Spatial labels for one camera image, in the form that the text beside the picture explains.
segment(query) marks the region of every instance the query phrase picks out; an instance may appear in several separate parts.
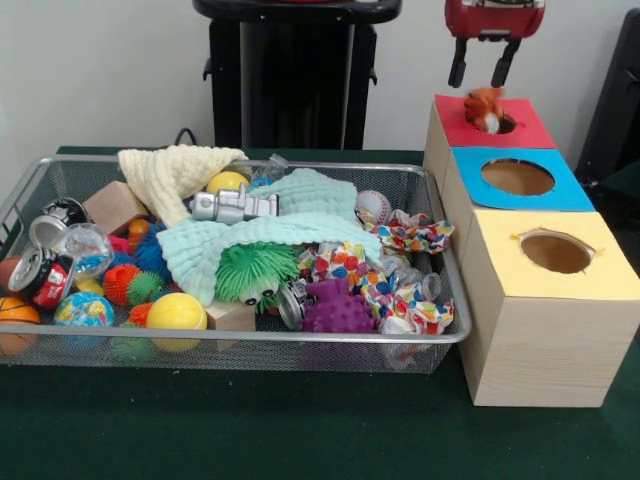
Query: blue paper square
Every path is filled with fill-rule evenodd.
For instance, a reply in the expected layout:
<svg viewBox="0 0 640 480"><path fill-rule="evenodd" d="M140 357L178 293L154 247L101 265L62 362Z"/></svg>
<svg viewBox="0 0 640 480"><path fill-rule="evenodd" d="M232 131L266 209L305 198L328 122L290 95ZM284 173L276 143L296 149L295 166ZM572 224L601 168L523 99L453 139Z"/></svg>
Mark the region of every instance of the blue paper square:
<svg viewBox="0 0 640 480"><path fill-rule="evenodd" d="M557 150L479 147L452 150L467 192L478 205L505 210L594 211L589 197ZM529 196L494 187L482 176L482 168L501 159L514 159L543 168L553 177L554 187L544 194Z"/></svg>

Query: red spiky ball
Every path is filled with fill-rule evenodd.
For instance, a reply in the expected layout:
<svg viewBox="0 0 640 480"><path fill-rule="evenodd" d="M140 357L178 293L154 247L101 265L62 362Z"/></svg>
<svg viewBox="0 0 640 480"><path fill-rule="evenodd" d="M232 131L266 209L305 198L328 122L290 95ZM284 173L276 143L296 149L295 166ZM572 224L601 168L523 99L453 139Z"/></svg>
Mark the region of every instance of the red spiky ball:
<svg viewBox="0 0 640 480"><path fill-rule="evenodd" d="M130 263L118 265L108 270L104 275L104 296L111 303L126 307L129 305L127 299L127 289L133 280L133 277L140 273L140 269Z"/></svg>

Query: wire mesh basket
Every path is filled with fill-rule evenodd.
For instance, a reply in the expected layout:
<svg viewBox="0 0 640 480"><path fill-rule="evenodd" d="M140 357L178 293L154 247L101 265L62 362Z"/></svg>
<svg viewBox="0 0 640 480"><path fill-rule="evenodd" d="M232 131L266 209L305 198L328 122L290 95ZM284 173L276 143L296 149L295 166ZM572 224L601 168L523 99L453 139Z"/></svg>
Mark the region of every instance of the wire mesh basket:
<svg viewBox="0 0 640 480"><path fill-rule="evenodd" d="M257 167L265 162L243 162ZM393 208L410 214L427 212L443 218L433 177L410 165L291 163L308 167L331 178L352 182L358 190L382 192ZM2 248L0 259L20 255L28 245L30 222L46 203L59 197L84 202L114 180L124 181L115 157L58 156L33 164L0 208ZM152 367L224 370L281 370L333 372L404 372L429 374L452 344L471 330L471 318L453 252L414 256L414 266L442 278L436 303L454 299L455 317L444 334L367 335L290 332L269 315L257 316L257 331L164 330L54 326L50 312L40 312L42 325L0 324L0 349L5 340L30 344L19 355L3 355L0 363L84 367ZM115 307L116 324L126 321L128 311ZM154 347L157 339L194 339L197 346L183 353ZM144 355L119 354L119 345L140 346Z"/></svg>

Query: red paper square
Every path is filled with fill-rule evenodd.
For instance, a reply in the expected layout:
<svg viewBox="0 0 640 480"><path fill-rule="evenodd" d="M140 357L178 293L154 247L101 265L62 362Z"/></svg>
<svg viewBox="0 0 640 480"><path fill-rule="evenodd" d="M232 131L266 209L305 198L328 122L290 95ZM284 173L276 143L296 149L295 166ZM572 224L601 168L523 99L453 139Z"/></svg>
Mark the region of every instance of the red paper square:
<svg viewBox="0 0 640 480"><path fill-rule="evenodd" d="M556 148L542 120L526 98L500 100L504 113L516 121L511 133L490 135L465 118L464 97L436 95L436 108L450 147Z"/></svg>

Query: wooden box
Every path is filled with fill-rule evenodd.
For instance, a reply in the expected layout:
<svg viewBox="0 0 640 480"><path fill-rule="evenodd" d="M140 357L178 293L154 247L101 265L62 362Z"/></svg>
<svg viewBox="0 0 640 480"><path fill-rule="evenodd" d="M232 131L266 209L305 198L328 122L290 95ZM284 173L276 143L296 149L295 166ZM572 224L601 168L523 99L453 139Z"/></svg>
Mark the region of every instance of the wooden box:
<svg viewBox="0 0 640 480"><path fill-rule="evenodd" d="M208 317L209 330L225 332L255 332L256 307L240 302L214 301L205 308ZM236 342L233 340L218 340L218 351L231 348Z"/></svg>
<svg viewBox="0 0 640 480"><path fill-rule="evenodd" d="M460 350L475 405L598 407L640 321L640 280L595 212L474 212Z"/></svg>
<svg viewBox="0 0 640 480"><path fill-rule="evenodd" d="M122 233L133 220L149 215L129 186L117 181L99 190L83 205L105 235Z"/></svg>

